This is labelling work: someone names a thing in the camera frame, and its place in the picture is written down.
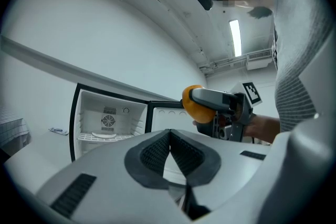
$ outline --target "refrigerator shelf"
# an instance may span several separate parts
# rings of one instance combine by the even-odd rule
[[[120,140],[128,139],[131,137],[134,137],[134,135],[130,135],[129,133],[120,133],[120,134],[117,134],[115,137],[103,139],[103,138],[98,138],[90,133],[80,133],[77,139],[81,141],[85,141],[85,142],[90,142],[90,143],[110,143],[110,142],[117,142]]]

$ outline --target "white wall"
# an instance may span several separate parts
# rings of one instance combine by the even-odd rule
[[[119,0],[18,0],[2,35],[100,76],[179,100],[206,80],[175,41]]]
[[[207,82],[209,89],[230,91],[238,81],[252,80],[262,99],[262,104],[255,106],[253,112],[278,118],[279,114],[275,106],[274,97],[276,75],[275,66],[270,63],[266,68],[255,70],[241,68],[216,74],[207,78]]]
[[[168,101],[71,69],[1,40],[0,104],[26,120],[32,139],[50,127],[69,130],[77,83],[139,99]]]

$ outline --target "refrigerator door frame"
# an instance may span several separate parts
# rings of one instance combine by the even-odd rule
[[[78,103],[79,93],[80,93],[81,90],[90,91],[90,92],[94,92],[94,93],[98,93],[98,94],[102,94],[102,95],[106,95],[106,96],[109,96],[109,97],[114,97],[114,98],[118,98],[118,99],[122,99],[122,100],[127,100],[127,101],[131,101],[131,102],[135,102],[135,103],[146,104],[148,107],[149,107],[149,104],[151,103],[151,101],[146,101],[146,100],[130,97],[130,96],[127,96],[127,95],[122,95],[122,94],[119,94],[119,93],[109,92],[109,91],[101,90],[101,89],[98,89],[98,88],[94,88],[94,87],[91,87],[91,86],[87,86],[87,85],[78,83],[77,86],[76,86],[76,89],[75,89],[75,93],[73,95],[71,112],[70,112],[69,145],[70,145],[71,162],[74,162],[76,160],[75,145],[74,145],[74,142],[75,142],[74,141],[74,128],[75,128],[76,107],[77,107],[77,103]]]
[[[181,101],[150,101],[147,107],[145,133],[150,133],[152,131],[153,112],[155,108],[184,109]]]

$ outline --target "ceiling light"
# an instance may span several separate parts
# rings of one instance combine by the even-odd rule
[[[242,40],[240,38],[240,29],[238,20],[229,21],[231,27],[231,33],[233,38],[233,44],[235,47],[235,57],[241,56],[241,43]]]

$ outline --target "refrigerator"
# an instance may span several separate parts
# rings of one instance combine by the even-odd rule
[[[71,160],[74,162],[97,147],[148,132],[177,129],[203,135],[192,122],[181,102],[146,101],[77,84],[70,114]],[[185,185],[185,177],[171,154],[163,177],[173,184]]]

